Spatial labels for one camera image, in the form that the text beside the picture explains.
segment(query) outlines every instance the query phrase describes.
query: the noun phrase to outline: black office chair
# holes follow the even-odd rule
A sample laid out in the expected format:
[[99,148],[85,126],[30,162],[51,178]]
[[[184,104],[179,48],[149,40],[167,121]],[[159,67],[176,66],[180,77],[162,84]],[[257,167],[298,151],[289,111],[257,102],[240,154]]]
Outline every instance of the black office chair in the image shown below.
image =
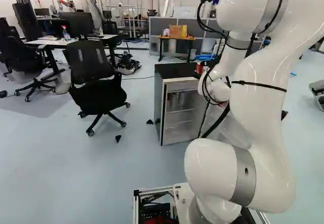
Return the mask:
[[58,79],[40,81],[36,79],[43,69],[50,66],[47,63],[47,57],[45,57],[45,47],[46,45],[39,46],[39,53],[37,53],[35,49],[24,45],[13,36],[0,36],[1,62],[8,69],[4,76],[6,77],[15,71],[20,72],[24,77],[29,77],[29,80],[33,80],[33,83],[28,86],[15,90],[15,95],[19,96],[21,91],[31,89],[25,97],[26,102],[30,102],[29,97],[37,88],[44,87],[55,90],[54,86],[49,86],[47,83],[56,82]]
[[70,43],[63,53],[71,68],[69,93],[81,108],[78,115],[81,118],[97,115],[86,133],[93,136],[94,126],[105,114],[125,127],[126,122],[118,119],[110,111],[121,106],[128,108],[131,105],[126,102],[127,95],[121,87],[122,75],[108,62],[101,41]]

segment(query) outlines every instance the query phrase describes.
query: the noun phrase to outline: white robotic arm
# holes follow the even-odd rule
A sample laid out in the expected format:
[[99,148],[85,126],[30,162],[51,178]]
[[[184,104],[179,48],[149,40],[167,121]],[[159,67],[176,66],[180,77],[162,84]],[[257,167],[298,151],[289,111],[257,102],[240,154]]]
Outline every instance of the white robotic arm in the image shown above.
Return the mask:
[[216,80],[234,72],[232,87],[223,95],[211,80],[208,89],[215,98],[229,98],[235,120],[254,140],[248,150],[210,139],[188,146],[185,173],[195,194],[192,206],[208,222],[232,222],[240,206],[281,213],[292,205],[295,184],[280,116],[292,64],[324,35],[324,12],[314,8],[323,2],[220,0],[217,21],[236,32],[230,33],[233,38],[247,40],[252,32],[265,32],[271,44],[243,61],[243,52],[226,47],[210,75]]

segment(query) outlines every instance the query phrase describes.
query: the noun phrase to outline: chair backrest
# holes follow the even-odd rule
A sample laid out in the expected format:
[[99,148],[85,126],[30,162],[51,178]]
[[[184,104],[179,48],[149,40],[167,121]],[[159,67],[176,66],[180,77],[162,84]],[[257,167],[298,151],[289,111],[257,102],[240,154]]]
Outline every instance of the chair backrest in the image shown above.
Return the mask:
[[102,29],[104,34],[118,35],[117,23],[114,21],[105,21],[103,22]]
[[20,41],[19,33],[14,26],[9,26],[7,20],[4,17],[0,18],[0,35],[1,36],[13,36]]
[[43,69],[42,56],[14,36],[0,36],[0,52],[4,62],[15,71],[35,72]]
[[78,41],[67,45],[64,53],[71,68],[71,81],[84,84],[108,78],[115,70],[108,61],[101,41]]

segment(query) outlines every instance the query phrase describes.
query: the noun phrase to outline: mesh backrest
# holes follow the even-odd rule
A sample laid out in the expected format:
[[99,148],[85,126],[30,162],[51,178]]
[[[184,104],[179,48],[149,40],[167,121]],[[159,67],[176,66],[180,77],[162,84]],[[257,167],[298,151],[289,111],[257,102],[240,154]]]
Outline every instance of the mesh backrest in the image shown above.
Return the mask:
[[43,67],[41,55],[13,36],[0,37],[0,51],[9,67],[16,71],[35,71]]
[[114,75],[101,41],[78,41],[67,45],[67,62],[74,84],[83,84]]

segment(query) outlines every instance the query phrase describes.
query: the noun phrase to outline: metal frame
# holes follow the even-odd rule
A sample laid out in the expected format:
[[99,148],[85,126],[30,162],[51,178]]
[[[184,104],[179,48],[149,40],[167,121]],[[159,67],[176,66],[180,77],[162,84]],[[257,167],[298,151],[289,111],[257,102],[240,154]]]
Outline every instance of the metal frame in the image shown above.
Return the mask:
[[[174,186],[165,186],[160,188],[152,188],[152,189],[138,189],[134,190],[134,197],[133,197],[133,224],[139,224],[139,204],[143,197],[147,197],[154,194],[162,194],[162,193],[169,193],[173,195]],[[175,206],[175,200],[173,199],[170,203],[172,206]],[[170,208],[171,215],[173,216],[173,209]],[[255,211],[260,218],[262,224],[271,224],[265,213],[260,211]]]

